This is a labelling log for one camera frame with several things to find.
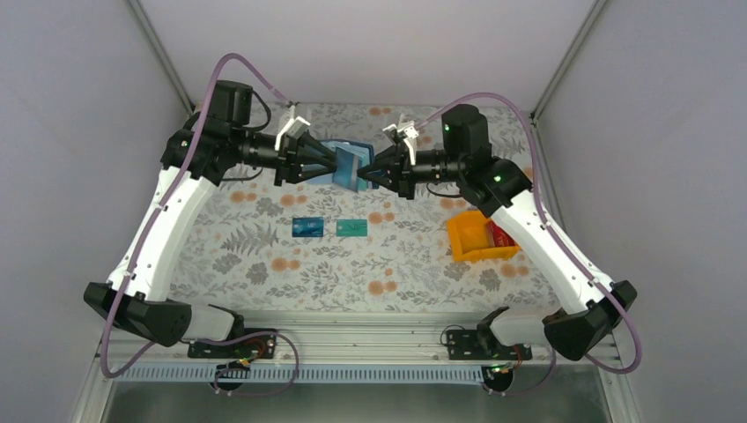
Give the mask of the blue striped credit card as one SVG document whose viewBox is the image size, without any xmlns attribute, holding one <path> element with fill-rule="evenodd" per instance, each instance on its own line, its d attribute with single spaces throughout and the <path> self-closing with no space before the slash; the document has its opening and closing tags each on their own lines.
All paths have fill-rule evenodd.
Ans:
<svg viewBox="0 0 747 423">
<path fill-rule="evenodd" d="M 336 148 L 337 170 L 333 175 L 333 183 L 343 189 L 360 192 L 366 187 L 366 183 L 358 177 L 361 157 L 355 152 L 342 148 Z"/>
</svg>

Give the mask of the blue leather card holder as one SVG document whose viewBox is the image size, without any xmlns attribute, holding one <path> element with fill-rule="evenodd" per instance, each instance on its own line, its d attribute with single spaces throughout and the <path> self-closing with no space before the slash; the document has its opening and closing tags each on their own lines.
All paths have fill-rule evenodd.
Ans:
<svg viewBox="0 0 747 423">
<path fill-rule="evenodd" d="M 372 163 L 374 159 L 372 145 L 339 138 L 324 139 L 320 143 L 336 154 L 337 170 L 333 174 L 316 176 L 307 183 L 336 185 L 354 192 L 379 188 L 377 183 L 367 181 L 357 175 L 360 168 Z"/>
</svg>

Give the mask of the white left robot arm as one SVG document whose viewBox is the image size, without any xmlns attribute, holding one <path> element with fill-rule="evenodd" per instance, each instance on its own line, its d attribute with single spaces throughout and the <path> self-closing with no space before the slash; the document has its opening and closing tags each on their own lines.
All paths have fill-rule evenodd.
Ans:
<svg viewBox="0 0 747 423">
<path fill-rule="evenodd" d="M 91 282 L 84 302 L 114 327 L 163 346 L 209 339 L 225 357 L 245 345 L 241 317 L 218 306 L 169 297 L 189 230 L 226 172 L 239 164 L 271 169 L 274 183 L 299 183 L 336 168 L 333 151 L 314 139 L 309 122 L 288 108 L 276 134 L 252 127 L 250 85 L 219 80 L 207 111 L 167 141 L 152 204 L 122 261 L 104 282 Z"/>
</svg>

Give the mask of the teal credit card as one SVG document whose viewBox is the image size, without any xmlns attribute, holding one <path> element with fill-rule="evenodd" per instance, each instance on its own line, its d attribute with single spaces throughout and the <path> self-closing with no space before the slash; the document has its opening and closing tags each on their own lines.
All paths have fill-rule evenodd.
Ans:
<svg viewBox="0 0 747 423">
<path fill-rule="evenodd" d="M 367 237 L 368 222 L 366 219 L 339 219 L 336 223 L 338 237 Z"/>
</svg>

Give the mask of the dark blue credit card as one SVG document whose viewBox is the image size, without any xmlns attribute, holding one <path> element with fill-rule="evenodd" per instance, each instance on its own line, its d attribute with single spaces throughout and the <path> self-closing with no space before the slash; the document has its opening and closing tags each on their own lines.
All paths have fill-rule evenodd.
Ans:
<svg viewBox="0 0 747 423">
<path fill-rule="evenodd" d="M 322 238 L 324 234 L 324 218 L 303 217 L 292 219 L 292 237 L 294 238 Z"/>
</svg>

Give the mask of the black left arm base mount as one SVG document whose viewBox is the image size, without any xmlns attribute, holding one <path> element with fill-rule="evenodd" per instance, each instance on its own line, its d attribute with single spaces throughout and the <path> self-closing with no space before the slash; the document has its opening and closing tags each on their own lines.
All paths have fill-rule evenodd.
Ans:
<svg viewBox="0 0 747 423">
<path fill-rule="evenodd" d="M 228 339 L 233 340 L 256 332 L 275 331 L 274 329 L 250 328 L 245 326 L 242 315 L 230 311 L 233 325 Z M 277 336 L 269 333 L 251 339 L 245 339 L 231 345 L 211 345 L 203 342 L 189 344 L 188 357 L 191 359 L 231 359 L 246 362 L 257 359 L 272 359 L 275 353 Z"/>
</svg>

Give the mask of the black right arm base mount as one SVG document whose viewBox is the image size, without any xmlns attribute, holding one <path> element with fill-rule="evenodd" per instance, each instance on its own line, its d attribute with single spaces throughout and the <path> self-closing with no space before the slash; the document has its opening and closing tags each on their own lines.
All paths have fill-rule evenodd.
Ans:
<svg viewBox="0 0 747 423">
<path fill-rule="evenodd" d="M 533 352 L 527 345 L 503 345 L 490 329 L 479 324 L 467 329 L 459 324 L 450 324 L 440 334 L 440 343 L 447 348 L 451 360 L 531 360 Z"/>
</svg>

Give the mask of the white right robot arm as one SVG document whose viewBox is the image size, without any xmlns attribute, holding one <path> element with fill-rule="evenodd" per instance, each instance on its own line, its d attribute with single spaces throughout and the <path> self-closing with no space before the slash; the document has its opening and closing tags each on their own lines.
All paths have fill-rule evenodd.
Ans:
<svg viewBox="0 0 747 423">
<path fill-rule="evenodd" d="M 568 360 L 587 358 L 624 321 L 636 289 L 595 266 L 548 214 L 523 171 L 493 154 L 487 119 L 477 107 L 453 106 L 440 120 L 442 149 L 418 152 L 414 122 L 392 124 L 384 129 L 392 146 L 362 167 L 359 177 L 407 199 L 419 183 L 454 183 L 551 284 L 558 311 L 539 317 L 505 308 L 488 317 L 487 329 L 477 335 L 486 358 L 497 359 L 515 344 L 547 344 Z"/>
</svg>

